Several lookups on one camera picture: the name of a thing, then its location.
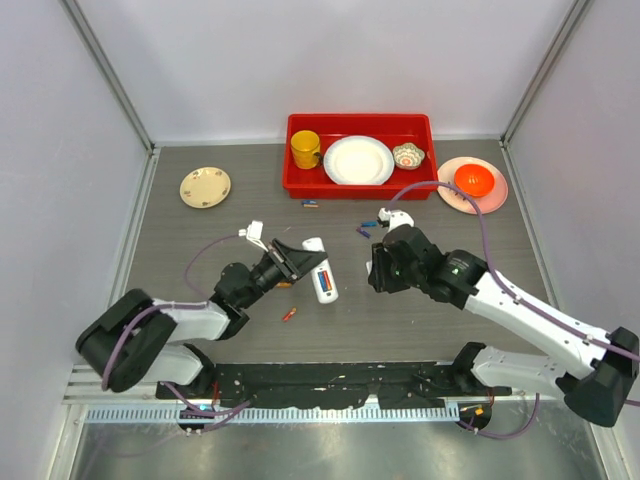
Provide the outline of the white remote control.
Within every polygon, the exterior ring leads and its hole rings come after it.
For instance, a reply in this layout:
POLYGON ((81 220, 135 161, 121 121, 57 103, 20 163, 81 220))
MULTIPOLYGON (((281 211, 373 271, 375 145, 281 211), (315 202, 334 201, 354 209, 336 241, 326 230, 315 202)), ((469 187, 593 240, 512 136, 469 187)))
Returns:
MULTIPOLYGON (((304 250, 312 252, 324 252, 325 247, 320 237, 312 237, 302 242, 304 250)), ((320 304, 326 305, 335 302, 339 298, 335 279, 329 260, 323 260, 311 272, 312 283, 320 304)))

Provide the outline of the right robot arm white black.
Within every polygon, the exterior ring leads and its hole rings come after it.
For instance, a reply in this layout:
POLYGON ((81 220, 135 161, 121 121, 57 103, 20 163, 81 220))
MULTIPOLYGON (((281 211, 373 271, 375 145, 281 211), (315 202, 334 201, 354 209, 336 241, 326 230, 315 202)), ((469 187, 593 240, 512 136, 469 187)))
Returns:
POLYGON ((612 427, 639 374, 639 338, 564 314, 521 290, 464 250, 443 253, 410 225, 389 231, 371 247, 368 282, 378 293, 415 288, 430 299, 484 317, 539 349, 539 354, 468 343, 451 380, 465 395, 510 387, 562 400, 582 419, 612 427))

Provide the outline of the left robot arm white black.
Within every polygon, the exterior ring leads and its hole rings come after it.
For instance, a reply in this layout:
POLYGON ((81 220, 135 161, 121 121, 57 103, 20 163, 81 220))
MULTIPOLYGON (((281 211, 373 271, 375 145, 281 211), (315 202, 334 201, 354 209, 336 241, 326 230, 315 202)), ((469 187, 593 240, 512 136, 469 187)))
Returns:
POLYGON ((247 309, 278 284, 318 280, 328 269, 320 238, 301 248, 274 239, 253 267, 228 264, 205 301, 169 302, 129 290, 79 335, 75 349, 100 376, 103 390, 123 393, 149 382, 159 398, 200 399, 212 393, 217 374, 194 340, 234 337, 249 320, 247 309))

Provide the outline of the purple battery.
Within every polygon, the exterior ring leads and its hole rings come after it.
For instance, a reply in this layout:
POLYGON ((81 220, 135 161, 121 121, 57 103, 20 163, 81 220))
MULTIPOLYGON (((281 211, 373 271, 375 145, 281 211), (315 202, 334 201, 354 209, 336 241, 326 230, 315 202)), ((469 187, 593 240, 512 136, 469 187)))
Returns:
POLYGON ((367 232, 366 230, 364 230, 364 229, 360 228, 360 227, 356 228, 356 231, 357 231, 360 235, 364 236, 364 237, 365 237, 365 238, 367 238, 367 239, 370 239, 370 238, 371 238, 371 234, 370 234, 369 232, 367 232))

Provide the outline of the red orange battery front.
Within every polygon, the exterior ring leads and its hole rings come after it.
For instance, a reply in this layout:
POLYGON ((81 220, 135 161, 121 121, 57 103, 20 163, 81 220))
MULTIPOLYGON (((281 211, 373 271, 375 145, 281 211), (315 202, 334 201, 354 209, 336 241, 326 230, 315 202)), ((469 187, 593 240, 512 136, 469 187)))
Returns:
POLYGON ((283 316, 282 322, 288 322, 295 315, 296 311, 296 307, 291 308, 290 311, 283 316))

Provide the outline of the pink plate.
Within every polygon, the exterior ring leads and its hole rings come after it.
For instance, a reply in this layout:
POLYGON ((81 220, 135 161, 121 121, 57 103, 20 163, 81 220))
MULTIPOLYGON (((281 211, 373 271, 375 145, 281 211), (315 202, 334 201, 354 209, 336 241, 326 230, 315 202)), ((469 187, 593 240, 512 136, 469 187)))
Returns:
POLYGON ((438 169, 438 180, 457 188, 456 191, 440 186, 437 191, 441 198, 452 208, 463 213, 475 214, 474 207, 466 196, 473 199, 483 214, 499 209, 508 197, 508 184, 504 175, 492 164, 475 157, 456 157, 446 161, 438 169), (488 168, 495 177, 493 191, 485 197, 475 198, 460 190, 454 183, 455 171, 464 164, 478 164, 488 168))

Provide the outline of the white plate in tray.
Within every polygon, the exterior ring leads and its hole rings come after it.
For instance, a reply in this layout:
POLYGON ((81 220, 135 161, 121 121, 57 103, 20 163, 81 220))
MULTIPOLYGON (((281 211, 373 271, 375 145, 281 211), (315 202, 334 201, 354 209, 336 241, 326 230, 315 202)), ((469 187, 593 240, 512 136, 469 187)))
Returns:
POLYGON ((323 157, 325 173, 338 185, 382 185, 390 179, 395 163, 391 150, 369 136, 353 135, 337 140, 323 157))

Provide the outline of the yellow mug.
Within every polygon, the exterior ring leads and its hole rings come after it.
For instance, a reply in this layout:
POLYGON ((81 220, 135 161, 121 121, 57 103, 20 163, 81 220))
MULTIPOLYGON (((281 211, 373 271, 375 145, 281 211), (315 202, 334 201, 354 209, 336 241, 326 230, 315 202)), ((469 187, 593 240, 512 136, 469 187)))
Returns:
POLYGON ((290 140, 290 148, 294 163, 300 169, 313 169, 321 163, 321 140, 314 131, 301 130, 294 133, 290 140))

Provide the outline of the cream floral plate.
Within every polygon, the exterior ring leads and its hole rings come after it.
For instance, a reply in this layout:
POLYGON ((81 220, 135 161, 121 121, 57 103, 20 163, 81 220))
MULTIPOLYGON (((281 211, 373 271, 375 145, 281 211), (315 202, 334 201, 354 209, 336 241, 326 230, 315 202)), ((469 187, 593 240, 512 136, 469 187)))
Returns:
POLYGON ((231 178, 217 167, 201 167, 188 173, 179 187, 181 200, 195 209, 212 208, 226 199, 231 178))

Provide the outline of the small patterned bowl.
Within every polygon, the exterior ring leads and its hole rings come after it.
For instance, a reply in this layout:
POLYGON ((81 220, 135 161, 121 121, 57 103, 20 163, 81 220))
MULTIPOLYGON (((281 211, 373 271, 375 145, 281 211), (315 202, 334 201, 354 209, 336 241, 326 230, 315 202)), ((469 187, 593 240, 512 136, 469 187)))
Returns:
POLYGON ((423 163, 426 153, 414 143, 407 142, 394 147, 392 156, 397 168, 415 170, 423 163))

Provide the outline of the orange bowl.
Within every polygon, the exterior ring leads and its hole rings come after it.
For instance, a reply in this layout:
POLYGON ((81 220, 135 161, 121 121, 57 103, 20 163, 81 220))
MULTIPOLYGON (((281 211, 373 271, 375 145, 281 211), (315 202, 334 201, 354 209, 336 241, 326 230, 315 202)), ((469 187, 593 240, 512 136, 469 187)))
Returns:
POLYGON ((495 177, 488 168, 482 165, 464 164, 455 171, 454 183, 469 196, 481 198, 493 191, 495 177))

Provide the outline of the red plastic tray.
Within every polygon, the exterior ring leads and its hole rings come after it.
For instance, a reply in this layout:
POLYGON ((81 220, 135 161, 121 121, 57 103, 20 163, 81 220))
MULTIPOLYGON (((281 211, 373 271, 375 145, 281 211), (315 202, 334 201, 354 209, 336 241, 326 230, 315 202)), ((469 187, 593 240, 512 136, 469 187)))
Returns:
POLYGON ((282 186, 303 200, 389 200, 437 179, 429 117, 419 113, 293 113, 288 118, 282 186), (292 138, 319 137, 321 162, 303 169, 292 138))

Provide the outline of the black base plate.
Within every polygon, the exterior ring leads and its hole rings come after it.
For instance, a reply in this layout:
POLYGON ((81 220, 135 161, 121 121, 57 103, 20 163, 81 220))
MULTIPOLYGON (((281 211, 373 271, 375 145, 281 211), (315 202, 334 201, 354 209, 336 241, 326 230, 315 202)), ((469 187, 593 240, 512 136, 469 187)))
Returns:
POLYGON ((217 363, 187 385, 160 380, 158 399, 177 391, 189 400, 216 400, 222 407, 247 402, 253 408, 359 409, 374 395, 383 409, 440 406, 448 397, 486 396, 497 391, 450 364, 217 363))

